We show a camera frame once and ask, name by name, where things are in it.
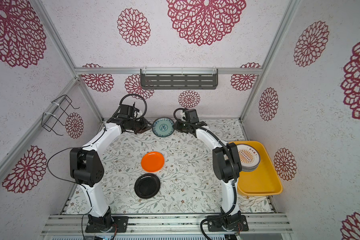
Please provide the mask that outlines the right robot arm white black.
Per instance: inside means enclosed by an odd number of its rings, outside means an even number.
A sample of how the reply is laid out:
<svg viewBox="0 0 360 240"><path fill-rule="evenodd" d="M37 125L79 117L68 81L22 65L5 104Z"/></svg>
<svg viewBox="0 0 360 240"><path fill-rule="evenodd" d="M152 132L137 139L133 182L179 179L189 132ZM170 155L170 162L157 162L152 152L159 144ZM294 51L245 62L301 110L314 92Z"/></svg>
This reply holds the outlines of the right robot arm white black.
<svg viewBox="0 0 360 240"><path fill-rule="evenodd" d="M241 217L237 204L237 182L242 166L238 148L217 137L205 122L200 122L195 109L177 108L174 110L176 130L192 134L212 150L213 170L222 185L222 213L218 217L209 217L208 221L219 221L222 225L230 225Z"/></svg>

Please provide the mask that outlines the blue floral dark plate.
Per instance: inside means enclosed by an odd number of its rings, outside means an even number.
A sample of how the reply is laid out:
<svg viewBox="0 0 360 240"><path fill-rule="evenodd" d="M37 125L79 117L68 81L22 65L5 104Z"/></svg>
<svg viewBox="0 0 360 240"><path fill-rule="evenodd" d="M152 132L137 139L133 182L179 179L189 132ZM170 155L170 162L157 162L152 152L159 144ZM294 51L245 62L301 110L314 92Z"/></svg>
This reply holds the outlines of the blue floral dark plate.
<svg viewBox="0 0 360 240"><path fill-rule="evenodd" d="M175 131L175 123L170 118L158 118L152 124L152 131L157 137L169 137Z"/></svg>

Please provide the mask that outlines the orange plastic plate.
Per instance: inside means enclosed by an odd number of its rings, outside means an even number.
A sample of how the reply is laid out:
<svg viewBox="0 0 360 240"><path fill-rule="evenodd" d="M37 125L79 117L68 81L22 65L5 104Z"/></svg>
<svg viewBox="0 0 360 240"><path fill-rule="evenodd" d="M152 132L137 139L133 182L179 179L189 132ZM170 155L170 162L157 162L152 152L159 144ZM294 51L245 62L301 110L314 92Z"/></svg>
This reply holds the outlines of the orange plastic plate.
<svg viewBox="0 0 360 240"><path fill-rule="evenodd" d="M141 160L141 166L148 173L158 172L165 164L165 157L159 152L149 152Z"/></svg>

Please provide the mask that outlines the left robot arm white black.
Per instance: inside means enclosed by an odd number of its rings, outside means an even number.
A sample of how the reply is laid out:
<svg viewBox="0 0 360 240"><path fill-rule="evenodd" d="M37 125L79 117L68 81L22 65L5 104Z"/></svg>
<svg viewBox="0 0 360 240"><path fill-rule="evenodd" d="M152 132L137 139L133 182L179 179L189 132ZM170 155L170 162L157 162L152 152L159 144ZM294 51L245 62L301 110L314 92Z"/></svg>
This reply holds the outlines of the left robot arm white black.
<svg viewBox="0 0 360 240"><path fill-rule="evenodd" d="M125 105L128 97L136 97L144 103L141 112L135 105ZM70 150L70 175L74 183L79 185L90 205L89 222L96 228L106 231L113 225L111 209L106 203L101 180L105 170L101 155L107 147L121 134L142 134L151 129L151 124L144 118L148 106L146 100L138 94L125 95L115 113L104 122L103 130L82 147L68 148Z"/></svg>

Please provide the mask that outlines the orange sunburst plate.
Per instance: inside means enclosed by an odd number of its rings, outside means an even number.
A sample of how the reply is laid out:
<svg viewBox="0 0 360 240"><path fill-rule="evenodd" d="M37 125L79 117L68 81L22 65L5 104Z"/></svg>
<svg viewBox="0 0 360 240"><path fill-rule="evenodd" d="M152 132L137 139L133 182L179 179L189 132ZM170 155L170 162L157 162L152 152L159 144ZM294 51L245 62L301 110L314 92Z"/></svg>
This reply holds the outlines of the orange sunburst plate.
<svg viewBox="0 0 360 240"><path fill-rule="evenodd" d="M255 169L260 164L261 157L255 148L245 144L239 144L237 148L243 169Z"/></svg>

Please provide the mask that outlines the yellow plastic bin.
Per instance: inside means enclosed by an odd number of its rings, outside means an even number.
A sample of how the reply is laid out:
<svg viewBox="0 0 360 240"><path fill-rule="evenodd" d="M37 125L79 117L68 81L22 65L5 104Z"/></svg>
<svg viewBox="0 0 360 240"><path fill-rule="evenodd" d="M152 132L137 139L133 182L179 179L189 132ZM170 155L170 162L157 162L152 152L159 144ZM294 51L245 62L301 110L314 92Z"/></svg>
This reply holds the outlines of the yellow plastic bin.
<svg viewBox="0 0 360 240"><path fill-rule="evenodd" d="M238 192L242 196L273 196L283 191L283 186L263 144L257 141L235 141L236 145L245 144L255 148L261 161L251 172L242 171L238 182Z"/></svg>

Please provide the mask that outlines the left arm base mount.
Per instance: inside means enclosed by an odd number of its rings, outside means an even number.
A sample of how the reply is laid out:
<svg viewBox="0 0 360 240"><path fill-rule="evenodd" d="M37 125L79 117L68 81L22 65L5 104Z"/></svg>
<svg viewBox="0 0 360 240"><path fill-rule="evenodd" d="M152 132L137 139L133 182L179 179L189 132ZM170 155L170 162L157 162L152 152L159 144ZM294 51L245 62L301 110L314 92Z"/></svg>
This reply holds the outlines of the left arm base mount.
<svg viewBox="0 0 360 240"><path fill-rule="evenodd" d="M128 226L128 216L112 216L111 208L105 212L102 217L93 217L89 215L86 233L125 233Z"/></svg>

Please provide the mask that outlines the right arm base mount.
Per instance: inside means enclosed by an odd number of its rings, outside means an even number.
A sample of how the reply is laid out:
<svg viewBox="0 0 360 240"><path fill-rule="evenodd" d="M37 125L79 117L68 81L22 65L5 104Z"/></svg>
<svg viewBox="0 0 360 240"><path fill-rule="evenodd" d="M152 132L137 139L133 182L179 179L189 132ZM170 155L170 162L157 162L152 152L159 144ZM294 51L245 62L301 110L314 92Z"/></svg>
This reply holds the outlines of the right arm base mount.
<svg viewBox="0 0 360 240"><path fill-rule="evenodd" d="M241 211L223 218L207 217L209 232L247 232L249 225Z"/></svg>

